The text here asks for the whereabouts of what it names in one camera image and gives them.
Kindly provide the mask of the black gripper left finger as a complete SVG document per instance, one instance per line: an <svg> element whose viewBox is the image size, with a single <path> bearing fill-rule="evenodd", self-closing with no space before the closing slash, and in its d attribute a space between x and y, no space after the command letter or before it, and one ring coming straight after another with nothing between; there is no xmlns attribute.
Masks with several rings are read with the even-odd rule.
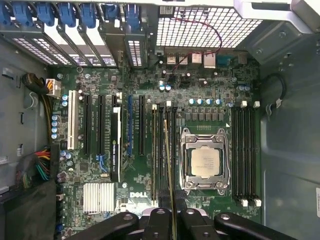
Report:
<svg viewBox="0 0 320 240"><path fill-rule="evenodd" d="M149 207L141 216L121 212L70 237L69 240L171 240L173 190L163 189L158 207Z"/></svg>

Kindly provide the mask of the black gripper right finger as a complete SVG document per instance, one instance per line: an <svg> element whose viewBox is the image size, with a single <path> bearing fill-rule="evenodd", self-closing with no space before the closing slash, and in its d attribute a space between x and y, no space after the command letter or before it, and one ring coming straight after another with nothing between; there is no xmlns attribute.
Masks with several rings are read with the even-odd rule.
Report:
<svg viewBox="0 0 320 240"><path fill-rule="evenodd" d="M232 212L211 219L203 209L186 204L186 191L174 191L176 234L180 240L292 240L291 236Z"/></svg>

